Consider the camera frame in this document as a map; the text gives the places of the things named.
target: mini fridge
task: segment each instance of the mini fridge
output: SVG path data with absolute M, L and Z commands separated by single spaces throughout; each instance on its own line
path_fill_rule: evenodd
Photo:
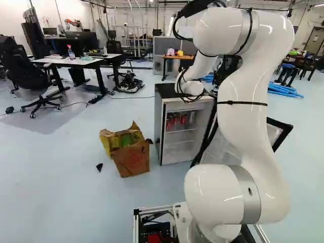
M 185 103 L 174 84 L 155 85 L 154 141 L 160 165 L 192 160 L 204 137 L 213 98 Z

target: shelf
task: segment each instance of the shelf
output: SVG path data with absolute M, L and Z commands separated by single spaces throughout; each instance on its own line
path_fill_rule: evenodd
M 200 111 L 203 110 L 203 108 L 193 107 L 188 109 L 175 109 L 175 110 L 167 110 L 167 113 L 175 113 L 175 112 L 186 112 L 186 111 Z
M 194 142 L 194 140 L 186 140 L 186 141 L 175 142 L 175 143 L 166 143 L 166 144 L 165 144 L 165 149 L 168 149 L 168 148 L 175 148 L 175 147 L 178 147 L 178 145 L 180 145 L 180 144 L 184 144 L 184 143 L 192 143 L 192 142 Z
M 168 133 L 188 132 L 188 131 L 194 131 L 194 130 L 197 130 L 197 128 L 187 128 L 187 129 L 182 129 L 182 130 L 167 131 L 166 134 L 168 134 Z

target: red component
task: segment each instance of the red component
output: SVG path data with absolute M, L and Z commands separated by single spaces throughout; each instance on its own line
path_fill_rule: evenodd
M 168 130 L 171 130 L 171 126 L 172 126 L 172 124 L 171 124 L 171 120 L 169 120 L 169 119 L 167 119 L 167 125 L 166 125 L 166 130 L 168 131 Z
M 171 125 L 174 124 L 174 117 L 170 115 L 170 122 L 171 122 Z
M 182 115 L 181 119 L 180 119 L 180 124 L 185 124 L 187 121 L 187 116 L 186 115 Z
M 173 118 L 173 123 L 174 124 L 178 124 L 178 123 L 180 123 L 180 115 L 179 114 L 176 114 L 175 116 L 174 116 L 174 118 Z
M 149 234 L 147 236 L 147 242 L 148 243 L 160 243 L 161 240 L 160 238 L 158 237 L 158 234 Z

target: door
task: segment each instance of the door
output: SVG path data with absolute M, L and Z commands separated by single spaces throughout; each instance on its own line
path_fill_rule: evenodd
M 312 33 L 308 38 L 304 50 L 310 53 L 317 54 L 323 41 L 324 41 L 324 28 L 314 27 Z

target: water bottle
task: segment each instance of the water bottle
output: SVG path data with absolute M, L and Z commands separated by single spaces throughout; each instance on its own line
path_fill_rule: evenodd
M 71 49 L 71 45 L 67 45 L 67 47 L 68 47 L 67 52 L 68 52 L 68 54 L 69 54 L 69 58 L 70 58 L 70 60 L 75 59 L 75 54 L 74 54 L 74 52 L 73 52 L 72 49 Z

